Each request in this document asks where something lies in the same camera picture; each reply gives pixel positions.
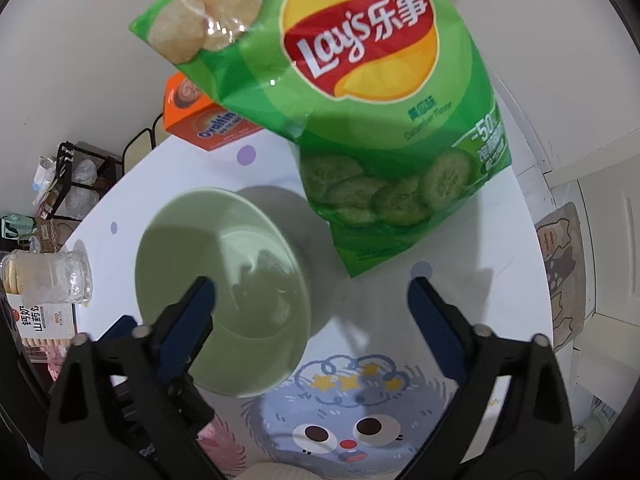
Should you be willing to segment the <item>green ceramic bowl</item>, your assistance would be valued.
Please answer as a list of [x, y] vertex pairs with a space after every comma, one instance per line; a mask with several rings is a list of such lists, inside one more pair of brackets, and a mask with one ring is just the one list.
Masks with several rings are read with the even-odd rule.
[[223, 396], [258, 396], [296, 369], [310, 337], [311, 300], [296, 252], [257, 206], [220, 188], [185, 192], [142, 234], [134, 286], [152, 323], [200, 276], [210, 278], [213, 331], [190, 373]]

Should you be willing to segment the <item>cream ceramic bowl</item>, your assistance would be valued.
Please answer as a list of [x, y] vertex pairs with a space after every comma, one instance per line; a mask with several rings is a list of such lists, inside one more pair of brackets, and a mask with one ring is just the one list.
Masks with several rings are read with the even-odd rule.
[[260, 463], [238, 474], [236, 480], [303, 480], [307, 471], [291, 465]]

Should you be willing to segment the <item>clear glass cup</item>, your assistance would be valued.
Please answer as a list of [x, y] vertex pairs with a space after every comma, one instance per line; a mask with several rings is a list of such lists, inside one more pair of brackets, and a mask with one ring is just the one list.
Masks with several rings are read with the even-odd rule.
[[92, 297], [92, 275], [83, 252], [32, 254], [24, 266], [26, 301], [84, 304]]

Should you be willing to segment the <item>yam biscuit plastic box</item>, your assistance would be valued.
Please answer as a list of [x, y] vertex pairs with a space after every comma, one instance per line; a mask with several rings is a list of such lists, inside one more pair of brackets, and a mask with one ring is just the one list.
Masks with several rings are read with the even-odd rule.
[[6, 254], [1, 257], [1, 283], [25, 346], [68, 344], [76, 335], [74, 306], [56, 302], [68, 292], [58, 255]]

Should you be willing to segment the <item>cream trash bin left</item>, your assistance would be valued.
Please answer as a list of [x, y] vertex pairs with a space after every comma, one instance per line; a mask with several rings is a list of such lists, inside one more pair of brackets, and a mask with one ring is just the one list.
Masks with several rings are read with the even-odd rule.
[[126, 174], [155, 148], [154, 132], [150, 128], [140, 131], [122, 152], [122, 170]]

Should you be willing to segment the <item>cat pattern floor mat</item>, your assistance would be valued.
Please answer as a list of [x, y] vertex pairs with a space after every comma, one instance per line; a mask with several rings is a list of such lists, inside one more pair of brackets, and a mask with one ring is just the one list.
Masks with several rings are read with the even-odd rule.
[[553, 350], [558, 352], [582, 332], [587, 307], [585, 255], [575, 204], [568, 202], [540, 220], [536, 234], [551, 301]]

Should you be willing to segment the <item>orange Ovaltine biscuit box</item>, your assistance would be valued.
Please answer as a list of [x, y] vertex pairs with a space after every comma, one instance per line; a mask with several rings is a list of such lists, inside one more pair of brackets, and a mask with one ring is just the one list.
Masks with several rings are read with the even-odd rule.
[[166, 81], [163, 126], [172, 136], [208, 152], [262, 130], [214, 102], [182, 73]]

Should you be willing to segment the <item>green Lays chips bag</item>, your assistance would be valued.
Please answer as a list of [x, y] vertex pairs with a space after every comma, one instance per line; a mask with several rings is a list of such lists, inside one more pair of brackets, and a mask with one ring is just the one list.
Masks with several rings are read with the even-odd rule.
[[155, 0], [130, 29], [296, 146], [350, 275], [420, 242], [510, 165], [485, 64], [449, 0]]

